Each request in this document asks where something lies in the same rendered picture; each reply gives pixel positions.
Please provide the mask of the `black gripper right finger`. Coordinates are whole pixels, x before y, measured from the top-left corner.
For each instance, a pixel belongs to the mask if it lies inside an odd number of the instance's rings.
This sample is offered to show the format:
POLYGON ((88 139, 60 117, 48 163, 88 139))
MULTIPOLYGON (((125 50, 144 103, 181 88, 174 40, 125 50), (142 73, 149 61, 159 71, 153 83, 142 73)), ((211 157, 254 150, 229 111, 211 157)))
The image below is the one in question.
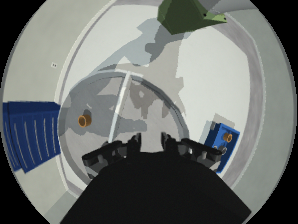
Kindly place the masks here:
POLYGON ((176 141, 169 134, 161 132, 161 144, 164 152, 164 161, 179 161, 180 156, 189 158, 193 161, 203 163, 215 173, 218 169, 222 151, 198 143, 188 138, 183 138, 181 141, 176 141), (189 148, 192 149, 192 155, 189 153, 189 148), (178 149, 179 148, 179 149, 178 149))

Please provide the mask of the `grey round turntable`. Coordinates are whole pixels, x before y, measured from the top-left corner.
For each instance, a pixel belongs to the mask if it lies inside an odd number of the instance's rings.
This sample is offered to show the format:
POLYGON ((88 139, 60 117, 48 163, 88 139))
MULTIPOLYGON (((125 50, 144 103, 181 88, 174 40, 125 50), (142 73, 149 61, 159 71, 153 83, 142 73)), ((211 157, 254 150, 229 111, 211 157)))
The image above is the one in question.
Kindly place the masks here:
POLYGON ((167 90, 142 74, 121 69, 97 71, 79 80, 64 98, 57 122, 63 156, 86 186, 92 179, 83 155, 115 140, 128 143, 137 133, 141 152, 163 151, 164 131, 176 141, 192 140, 186 116, 167 90), (92 122, 82 128, 78 117, 85 114, 92 122))

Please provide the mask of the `bronze bushing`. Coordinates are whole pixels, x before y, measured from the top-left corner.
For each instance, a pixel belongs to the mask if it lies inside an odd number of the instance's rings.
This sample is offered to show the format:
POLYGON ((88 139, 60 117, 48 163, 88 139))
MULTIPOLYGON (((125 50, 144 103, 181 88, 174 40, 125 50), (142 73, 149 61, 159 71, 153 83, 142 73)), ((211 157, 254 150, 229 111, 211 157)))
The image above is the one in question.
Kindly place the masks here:
POLYGON ((223 139, 227 142, 230 142, 231 139, 232 139, 232 135, 229 134, 229 133, 225 133, 224 136, 223 136, 223 139))
POLYGON ((92 120, 89 115, 81 115, 78 118, 78 123, 79 123, 80 127, 89 126, 89 125, 91 125, 91 122, 92 122, 92 120), (85 121, 84 121, 84 119, 85 119, 85 121))

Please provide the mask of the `blue plastic crate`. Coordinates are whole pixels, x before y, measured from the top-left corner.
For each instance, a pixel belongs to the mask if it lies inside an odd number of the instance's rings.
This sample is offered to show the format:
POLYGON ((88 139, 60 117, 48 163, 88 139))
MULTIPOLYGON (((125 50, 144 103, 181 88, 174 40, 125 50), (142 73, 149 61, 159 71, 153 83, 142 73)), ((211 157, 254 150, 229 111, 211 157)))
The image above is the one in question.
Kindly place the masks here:
POLYGON ((208 134, 207 139, 204 144, 207 146, 210 146, 212 148, 214 148, 214 146, 216 145, 217 149, 221 145, 227 148, 226 153, 224 155, 222 155, 222 157, 221 157, 221 160, 220 160, 221 162, 220 162, 220 165, 216 171, 216 174, 221 173, 223 171, 224 167, 226 166, 226 164, 227 164, 228 160, 230 159, 232 152, 236 146, 239 135, 240 135, 239 131, 237 131, 227 125, 224 125, 222 123, 218 124, 217 122, 212 121, 209 134, 208 134), (224 129, 224 128, 226 128, 226 129, 224 129), (233 132, 235 132, 235 133, 233 133, 233 132), (229 133, 232 135, 232 139, 230 142, 227 142, 223 139, 223 136, 225 133, 229 133))

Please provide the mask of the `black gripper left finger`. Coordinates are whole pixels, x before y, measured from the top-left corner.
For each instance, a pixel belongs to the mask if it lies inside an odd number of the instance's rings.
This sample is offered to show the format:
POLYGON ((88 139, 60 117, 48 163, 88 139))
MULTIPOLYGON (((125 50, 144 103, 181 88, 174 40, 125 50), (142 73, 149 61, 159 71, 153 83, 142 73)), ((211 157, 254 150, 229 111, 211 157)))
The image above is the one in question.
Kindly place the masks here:
POLYGON ((121 140, 116 140, 83 155, 82 161, 89 178, 93 179, 99 174, 99 171, 103 167, 123 159, 124 156, 126 156, 127 165, 133 163, 142 163, 143 157, 142 153, 140 152, 141 144, 141 133, 137 133, 136 135, 132 136, 130 140, 128 140, 128 143, 122 143, 121 140), (114 150, 115 155, 112 156, 112 152, 114 150))

